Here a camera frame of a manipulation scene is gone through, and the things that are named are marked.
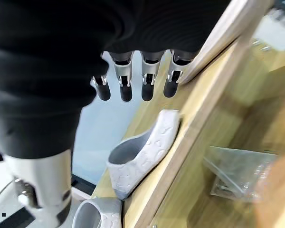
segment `black cloth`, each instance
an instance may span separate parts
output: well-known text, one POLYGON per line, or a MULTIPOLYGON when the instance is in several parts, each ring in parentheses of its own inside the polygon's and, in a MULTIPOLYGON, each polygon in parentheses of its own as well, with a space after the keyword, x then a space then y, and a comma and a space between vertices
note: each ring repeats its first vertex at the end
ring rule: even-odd
POLYGON ((196 52, 229 2, 0 0, 0 153, 72 148, 81 109, 96 96, 91 77, 108 70, 104 50, 196 52))

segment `white embossed shoe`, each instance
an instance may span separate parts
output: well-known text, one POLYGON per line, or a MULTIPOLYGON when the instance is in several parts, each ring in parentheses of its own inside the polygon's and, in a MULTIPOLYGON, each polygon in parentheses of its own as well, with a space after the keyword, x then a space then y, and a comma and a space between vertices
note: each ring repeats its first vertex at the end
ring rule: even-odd
POLYGON ((72 228, 122 228, 122 202, 117 198, 88 199, 81 203, 72 228))
POLYGON ((128 198, 142 179, 165 157, 180 124, 177 110, 162 110, 155 125, 116 146, 108 159, 112 187, 121 200, 128 198))

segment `clear plastic bag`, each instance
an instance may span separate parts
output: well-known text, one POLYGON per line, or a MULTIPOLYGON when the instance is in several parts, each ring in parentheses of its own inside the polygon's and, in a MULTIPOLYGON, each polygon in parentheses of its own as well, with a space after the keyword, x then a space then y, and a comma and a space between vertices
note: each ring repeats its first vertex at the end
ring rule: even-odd
POLYGON ((255 186, 276 159, 275 154, 210 147, 204 164, 217 176, 210 194, 248 202, 259 199, 255 186))

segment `black strap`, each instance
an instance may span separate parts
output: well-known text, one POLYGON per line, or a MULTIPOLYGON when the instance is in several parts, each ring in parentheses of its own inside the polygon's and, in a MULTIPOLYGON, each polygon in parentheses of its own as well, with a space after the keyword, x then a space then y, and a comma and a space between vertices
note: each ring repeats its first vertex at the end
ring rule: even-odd
POLYGON ((21 208, 0 223, 0 228, 26 228, 35 218, 25 208, 21 208))

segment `light wood surface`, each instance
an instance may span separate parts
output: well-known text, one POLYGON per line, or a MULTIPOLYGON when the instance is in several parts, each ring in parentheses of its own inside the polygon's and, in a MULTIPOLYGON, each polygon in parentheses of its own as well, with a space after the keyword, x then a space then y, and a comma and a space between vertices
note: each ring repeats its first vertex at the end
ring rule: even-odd
MULTIPOLYGON (((247 63, 229 82, 194 142, 152 225, 157 228, 285 228, 285 204, 279 207, 280 213, 274 213, 276 209, 267 210, 260 219, 256 218, 251 204, 209 195, 215 176, 203 165, 209 146, 285 155, 285 62, 281 67, 271 67, 277 66, 275 62, 281 62, 280 59, 285 59, 285 52, 268 53, 261 52, 260 47, 251 48, 247 63)), ((285 198, 285 186, 275 190, 281 199, 285 198)))

